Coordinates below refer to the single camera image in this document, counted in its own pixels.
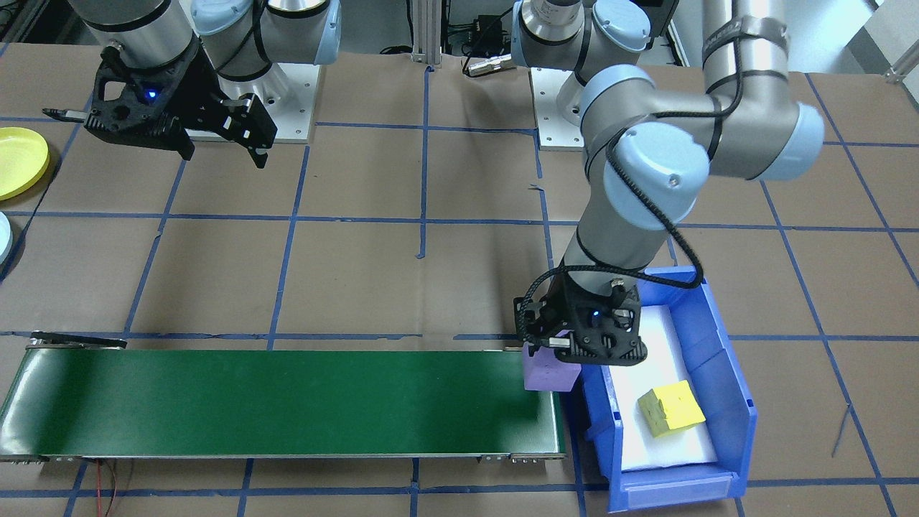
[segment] blue tape line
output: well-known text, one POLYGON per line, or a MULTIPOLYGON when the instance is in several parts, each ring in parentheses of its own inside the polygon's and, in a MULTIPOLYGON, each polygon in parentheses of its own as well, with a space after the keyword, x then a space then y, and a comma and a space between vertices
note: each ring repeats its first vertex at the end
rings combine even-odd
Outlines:
POLYGON ((699 228, 705 230, 776 230, 773 224, 717 224, 717 223, 680 223, 678 228, 699 228))
POLYGON ((169 219, 216 220, 216 221, 288 221, 287 215, 237 215, 222 213, 170 213, 169 219))
POLYGON ((245 517, 245 503, 248 500, 249 483, 252 481, 252 469, 255 466, 255 460, 249 458, 245 460, 245 473, 243 474, 243 489, 239 494, 239 506, 236 507, 236 517, 245 517))
POLYGON ((572 393, 561 394, 562 406, 564 407, 565 419, 568 422, 568 432, 572 440, 572 462, 574 463, 574 490, 577 492, 577 505, 580 517, 587 517, 587 501, 584 497, 584 474, 581 468, 581 449, 578 445, 577 438, 580 429, 577 420, 574 418, 574 403, 572 393))
POLYGON ((51 117, 0 117, 0 121, 3 122, 56 122, 55 119, 51 117))
POLYGON ((80 468, 76 471, 76 478, 74 479, 74 488, 70 492, 70 498, 67 500, 67 506, 63 510, 63 517, 71 517, 74 514, 74 506, 76 505, 76 498, 79 495, 80 487, 83 485, 83 478, 86 476, 86 467, 89 465, 87 462, 80 462, 80 468))
POLYGON ((884 477, 888 485, 919 485, 919 477, 884 477))
POLYGON ((431 131, 448 131, 448 132, 484 132, 484 133, 517 133, 525 134, 527 136, 537 136, 535 129, 524 129, 524 128, 515 128, 515 129, 488 129, 488 128, 460 128, 453 126, 429 126, 431 131))
MULTIPOLYGON (((18 336, 27 338, 31 330, 0 330, 0 336, 18 336)), ((107 339, 234 339, 256 340, 268 339, 268 334, 209 334, 204 332, 77 332, 81 336, 107 339)), ((422 338, 423 334, 293 334, 276 333, 276 339, 288 340, 355 340, 355 339, 403 339, 422 338)), ((878 342, 919 342, 919 336, 853 336, 853 335, 826 335, 816 334, 731 334, 733 341, 878 341, 878 342)), ((515 334, 457 334, 453 337, 456 341, 509 341, 516 340, 515 334)))
MULTIPOLYGON (((427 98, 425 98, 425 107, 427 107, 427 98)), ((362 128, 362 129, 401 129, 401 130, 423 130, 427 128, 429 131, 445 131, 445 132, 483 132, 483 133, 518 133, 525 135, 535 135, 537 133, 534 128, 509 128, 509 129, 494 129, 494 128, 466 128, 458 126, 432 126, 426 122, 422 125, 417 124, 380 124, 372 122, 316 122, 317 126, 325 127, 336 127, 336 128, 362 128)))
POLYGON ((546 203, 545 190, 539 191, 539 204, 542 208, 542 236, 546 241, 546 263, 551 270, 555 267, 555 257, 552 256, 552 235, 549 227, 549 207, 546 203))
POLYGON ((919 147, 919 144, 894 144, 874 142, 832 142, 832 145, 848 145, 849 147, 919 147))
MULTIPOLYGON (((542 179, 542 161, 539 160, 539 137, 533 133, 533 156, 536 160, 536 178, 542 179)), ((552 233, 549 225, 549 202, 546 200, 546 191, 539 189, 539 207, 542 210, 542 234, 546 241, 546 263, 549 269, 555 267, 555 257, 552 256, 552 233)))
POLYGON ((147 279, 150 277, 150 270, 153 268, 153 258, 156 256, 156 250, 159 249, 160 241, 163 240, 163 231, 166 227, 166 221, 169 220, 169 211, 172 209, 173 201, 176 200, 178 185, 182 181, 182 175, 185 173, 186 164, 187 161, 185 160, 182 160, 182 162, 179 164, 178 170, 176 172, 176 179, 173 180, 172 189, 169 191, 169 198, 166 200, 166 206, 163 208, 163 213, 161 214, 160 225, 156 229, 157 236, 153 239, 153 244, 150 246, 150 253, 147 255, 147 262, 143 266, 141 279, 137 283, 137 290, 134 292, 134 300, 130 304, 128 319, 124 323, 125 335, 130 333, 130 327, 134 324, 134 317, 137 315, 137 307, 141 304, 143 288, 147 285, 147 279))
POLYGON ((62 499, 69 498, 74 491, 70 490, 0 490, 0 499, 62 499))
POLYGON ((277 333, 275 334, 275 339, 290 339, 290 340, 301 340, 301 341, 316 341, 316 340, 376 340, 376 339, 393 339, 398 340, 402 338, 421 338, 421 334, 285 334, 277 333))
POLYGON ((670 252, 670 259, 674 262, 674 267, 679 266, 680 261, 676 257, 676 248, 674 247, 673 237, 667 237, 667 250, 670 252))
MULTIPOLYGON (((85 109, 89 109, 90 103, 92 102, 92 96, 86 100, 84 105, 85 109)), ((16 262, 16 256, 19 253, 19 249, 22 247, 22 243, 26 241, 26 234, 28 229, 32 226, 32 221, 35 220, 35 215, 38 213, 41 203, 45 201, 45 196, 48 195, 48 190, 51 189, 51 184, 54 182, 54 178, 57 177, 58 173, 63 167, 63 161, 67 157, 67 154, 70 153, 71 146, 74 145, 74 140, 76 140, 77 131, 80 129, 80 126, 74 124, 74 128, 70 131, 70 138, 67 139, 67 144, 64 145, 63 150, 61 150, 61 158, 58 160, 57 166, 51 172, 51 178, 48 180, 48 185, 45 187, 45 190, 41 193, 39 201, 35 203, 35 208, 32 209, 31 215, 26 221, 25 226, 22 227, 22 231, 19 233, 19 236, 16 238, 16 241, 13 243, 13 246, 9 250, 9 255, 6 256, 6 264, 0 270, 0 284, 6 280, 6 275, 9 274, 10 269, 13 267, 13 263, 16 262)))
POLYGON ((409 517, 418 517, 418 488, 419 475, 421 471, 421 460, 419 458, 412 458, 412 486, 409 490, 411 499, 408 507, 409 517))
POLYGON ((878 467, 878 461, 875 459, 874 453, 871 451, 871 445, 868 443, 868 436, 865 434, 865 429, 861 425, 861 419, 858 417, 856 412, 856 407, 852 403, 852 397, 849 395, 849 390, 845 385, 845 379, 843 379, 843 373, 839 369, 839 364, 836 362, 835 355, 833 350, 830 348, 830 341, 826 338, 826 332, 823 330, 823 323, 820 320, 820 315, 817 314, 816 305, 811 298, 811 292, 808 290, 807 283, 804 281, 804 276, 801 274, 800 266, 798 260, 795 258, 794 250, 791 248, 791 242, 789 237, 786 234, 784 228, 782 228, 781 219, 778 217, 778 210, 776 205, 772 201, 772 196, 769 195, 769 189, 766 187, 765 182, 760 181, 760 186, 763 188, 763 194, 766 196, 766 203, 769 205, 769 210, 772 212, 773 218, 776 220, 776 226, 778 226, 778 232, 782 237, 782 242, 785 244, 785 249, 789 254, 789 259, 791 260, 791 266, 795 270, 795 275, 798 277, 798 283, 800 284, 801 291, 804 293, 804 299, 807 301, 808 308, 811 310, 811 316, 813 317, 813 322, 817 326, 817 331, 822 337, 823 348, 826 350, 826 355, 830 359, 830 364, 833 367, 833 372, 836 375, 836 382, 839 384, 840 390, 843 392, 843 398, 845 399, 846 404, 851 407, 852 410, 852 421, 858 430, 858 436, 861 438, 862 445, 865 447, 865 453, 868 455, 868 461, 871 463, 871 469, 874 471, 874 476, 880 485, 880 491, 884 495, 884 500, 887 502, 887 508, 891 513, 891 517, 896 517, 896 511, 893 509, 893 502, 891 500, 891 494, 888 492, 887 487, 884 485, 883 480, 881 479, 880 468, 878 467))
MULTIPOLYGON (((849 158, 849 163, 852 164, 852 168, 856 171, 856 176, 858 177, 858 181, 861 182, 862 188, 865 190, 865 193, 868 195, 868 200, 871 201, 871 206, 874 207, 874 211, 878 214, 881 224, 883 224, 884 228, 887 229, 887 235, 891 239, 891 242, 893 243, 893 247, 897 249, 897 253, 900 255, 900 260, 902 260, 903 262, 903 266, 905 266, 906 270, 910 273, 910 277, 913 279, 913 285, 915 285, 916 287, 919 287, 919 278, 916 277, 916 273, 913 270, 913 267, 910 265, 909 260, 906 259, 906 254, 903 253, 903 249, 900 246, 900 242, 897 241, 896 235, 894 235, 893 232, 891 231, 891 226, 888 224, 887 218, 884 217, 884 213, 881 211, 880 206, 878 205, 878 202, 875 200, 874 194, 871 193, 871 189, 868 187, 868 182, 865 181, 865 177, 862 175, 861 169, 858 168, 858 164, 856 163, 855 157, 852 156, 852 151, 849 149, 848 143, 845 141, 845 138, 843 138, 843 134, 839 131, 839 128, 836 126, 836 122, 833 119, 833 116, 830 115, 830 110, 826 108, 826 104, 823 102, 823 97, 821 97, 820 92, 817 91, 817 86, 813 83, 813 80, 811 79, 811 75, 805 74, 804 77, 807 78, 808 84, 811 85, 811 90, 813 90, 813 95, 817 97, 817 102, 820 103, 820 107, 823 110, 823 113, 826 115, 826 119, 830 122, 830 126, 833 127, 833 132, 836 133, 836 138, 838 138, 839 142, 842 144, 843 150, 845 151, 845 155, 849 158)), ((883 491, 885 494, 884 497, 890 500, 889 497, 887 496, 887 490, 885 489, 883 491)))
POLYGON ((750 479, 747 486, 752 488, 776 487, 838 487, 877 485, 874 477, 819 477, 810 479, 750 479))
POLYGON ((290 251, 293 249, 293 238, 297 230, 297 212, 303 199, 303 185, 306 183, 306 169, 310 162, 310 146, 303 149, 303 159, 300 164, 300 178, 297 180, 297 194, 293 199, 293 208, 290 211, 288 236, 284 244, 284 256, 281 259, 281 272, 278 275, 278 292, 275 295, 275 308, 271 313, 271 325, 268 330, 268 343, 266 350, 275 348, 275 335, 278 333, 278 319, 281 315, 281 303, 284 301, 284 288, 287 285, 287 271, 290 265, 290 251))
POLYGON ((161 213, 125 213, 125 212, 38 212, 38 217, 85 217, 88 219, 161 219, 161 213))
POLYGON ((453 336, 454 341, 508 341, 514 339, 517 339, 516 334, 457 334, 453 336))
MULTIPOLYGON (((7 211, 10 216, 31 216, 27 211, 7 211)), ((36 212, 36 217, 81 217, 81 218, 113 218, 113 219, 160 219, 160 213, 118 213, 118 212, 36 212)), ((191 220, 217 220, 217 221, 288 221, 287 215, 258 215, 234 213, 169 213, 168 219, 191 220)), ((540 225, 545 221, 530 219, 438 219, 421 217, 349 217, 346 215, 297 215, 299 222, 315 223, 385 223, 385 224, 517 224, 540 225)), ((548 221, 549 226, 577 226, 577 221, 548 221)), ((717 223, 691 223, 679 224, 681 228, 715 229, 715 230, 777 230, 778 226, 770 224, 717 224, 717 223)), ((865 226, 795 226, 783 225, 782 229, 801 232, 852 232, 852 233, 894 233, 917 234, 919 228, 892 226, 865 227, 865 226)))
POLYGON ((846 334, 731 334, 733 341, 893 341, 914 342, 919 336, 853 336, 846 334))
MULTIPOLYGON (((919 485, 919 477, 884 477, 885 485, 919 485)), ((83 479, 75 486, 82 486, 83 479)), ((872 477, 825 477, 804 479, 751 479, 749 488, 781 487, 857 487, 877 486, 878 480, 872 477)), ((588 483, 583 485, 584 492, 607 492, 609 485, 588 483)), ((118 497, 278 497, 278 496, 345 496, 345 495, 411 495, 413 487, 296 487, 296 488, 193 488, 193 489, 155 489, 132 488, 119 490, 118 497)), ((576 492, 573 483, 543 485, 452 485, 444 487, 418 488, 418 494, 476 494, 476 493, 521 493, 521 492, 576 492)), ((103 497, 111 496, 111 489, 101 491, 103 497)), ((3 499, 61 499, 65 497, 82 499, 94 498, 94 489, 12 489, 0 490, 3 499)))
POLYGON ((419 224, 419 217, 336 217, 325 215, 298 215, 297 221, 304 223, 388 223, 419 224))
POLYGON ((333 128, 364 128, 364 129, 410 129, 420 130, 422 126, 414 124, 373 124, 362 122, 316 122, 317 126, 333 128))
POLYGON ((423 105, 422 134, 421 134, 421 224, 418 228, 419 244, 416 259, 423 259, 427 254, 427 135, 430 132, 428 117, 430 115, 430 75, 434 72, 433 66, 425 68, 425 101, 423 105))
POLYGON ((491 485, 491 486, 450 486, 421 488, 421 494, 505 494, 519 492, 575 492, 573 484, 558 485, 491 485))
POLYGON ((548 221, 529 219, 425 219, 425 222, 429 224, 516 224, 524 226, 538 226, 548 223, 548 221))

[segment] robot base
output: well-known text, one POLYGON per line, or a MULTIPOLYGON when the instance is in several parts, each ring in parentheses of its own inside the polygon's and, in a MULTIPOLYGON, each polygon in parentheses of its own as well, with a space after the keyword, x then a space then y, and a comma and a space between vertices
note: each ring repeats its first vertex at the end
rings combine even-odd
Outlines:
POLYGON ((571 72, 550 68, 530 68, 533 85, 533 110, 539 127, 539 149, 543 151, 580 151, 584 148, 581 128, 572 124, 559 107, 562 85, 571 72))
MULTIPOLYGON (((320 66, 315 64, 279 63, 287 76, 290 94, 275 104, 265 103, 278 134, 275 144, 307 144, 312 133, 316 95, 319 92, 320 66)), ((189 131, 196 142, 225 142, 219 135, 206 131, 189 131)))

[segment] purple cube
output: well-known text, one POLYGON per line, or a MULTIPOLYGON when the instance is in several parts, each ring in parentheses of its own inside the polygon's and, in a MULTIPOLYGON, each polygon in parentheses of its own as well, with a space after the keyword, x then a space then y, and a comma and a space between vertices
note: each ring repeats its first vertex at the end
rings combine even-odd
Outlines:
POLYGON ((555 359, 555 351, 540 348, 529 356, 523 347, 523 386, 529 391, 571 391, 581 374, 581 365, 555 359))

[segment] brown cardboard surface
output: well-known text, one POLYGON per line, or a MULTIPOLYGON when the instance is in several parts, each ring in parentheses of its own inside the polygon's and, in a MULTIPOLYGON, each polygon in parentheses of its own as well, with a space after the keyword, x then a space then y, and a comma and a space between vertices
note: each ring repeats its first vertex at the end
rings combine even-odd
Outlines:
MULTIPOLYGON (((0 58, 0 125, 40 131, 60 155, 74 126, 9 117, 40 117, 46 106, 81 108, 96 66, 93 47, 9 46, 0 58)), ((237 146, 198 144, 177 186, 175 153, 103 144, 79 130, 0 284, 0 387, 12 381, 27 342, 8 334, 35 328, 121 335, 130 321, 131 332, 145 333, 129 335, 130 345, 145 349, 517 344, 509 340, 511 300, 549 267, 547 248, 554 264, 561 261, 589 188, 579 153, 537 151, 526 69, 476 80, 463 77, 459 66, 447 58, 425 81, 425 67, 406 55, 343 53, 323 71, 321 84, 310 86, 321 91, 308 153, 302 145, 279 144, 268 167, 256 170, 237 146), (181 334, 154 336, 173 332, 181 334)), ((650 67, 649 73, 660 88, 701 89, 699 70, 650 67)), ((711 178, 684 221, 760 411, 752 478, 796 485, 755 486, 740 504, 750 517, 890 514, 853 421, 830 457, 845 410, 841 381, 892 506, 911 515, 919 500, 909 484, 919 477, 911 419, 919 213, 917 150, 902 145, 919 144, 919 114, 900 89, 876 76, 811 79, 843 137, 873 143, 848 147, 857 170, 827 124, 826 140, 834 144, 824 146, 803 178, 769 184, 769 198, 756 182, 711 178), (824 486, 826 479, 841 486, 824 486)), ((794 99, 820 107, 804 75, 791 74, 789 87, 794 99)), ((44 186, 0 204, 15 214, 15 235, 44 186)), ((664 246, 652 265, 673 262, 664 246)), ((577 462, 426 459, 415 472, 410 460, 259 460, 247 481, 255 490, 395 494, 254 492, 245 514, 404 516, 417 475, 419 515, 577 515, 579 465, 588 484, 584 511, 602 515, 606 481, 583 420, 574 411, 575 429, 565 425, 580 451, 577 462), (424 492, 443 486, 472 493, 424 492)), ((236 515, 242 492, 221 490, 239 490, 245 466, 136 462, 130 487, 139 494, 202 491, 124 498, 116 515, 236 515), (232 495, 202 497, 214 493, 232 495)), ((127 471, 128 462, 122 467, 127 471)), ((0 514, 63 514, 78 469, 78 463, 0 465, 0 490, 55 490, 29 498, 0 494, 0 514)), ((89 465, 74 515, 96 513, 89 494, 95 479, 89 465)), ((736 517, 738 507, 727 500, 625 515, 736 517)))

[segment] yellow cube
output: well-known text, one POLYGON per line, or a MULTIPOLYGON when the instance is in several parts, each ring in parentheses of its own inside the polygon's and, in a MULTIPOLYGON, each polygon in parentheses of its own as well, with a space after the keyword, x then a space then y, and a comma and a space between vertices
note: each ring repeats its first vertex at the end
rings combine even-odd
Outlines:
POLYGON ((638 399, 638 405, 654 438, 685 431, 705 421, 688 381, 653 388, 638 399))

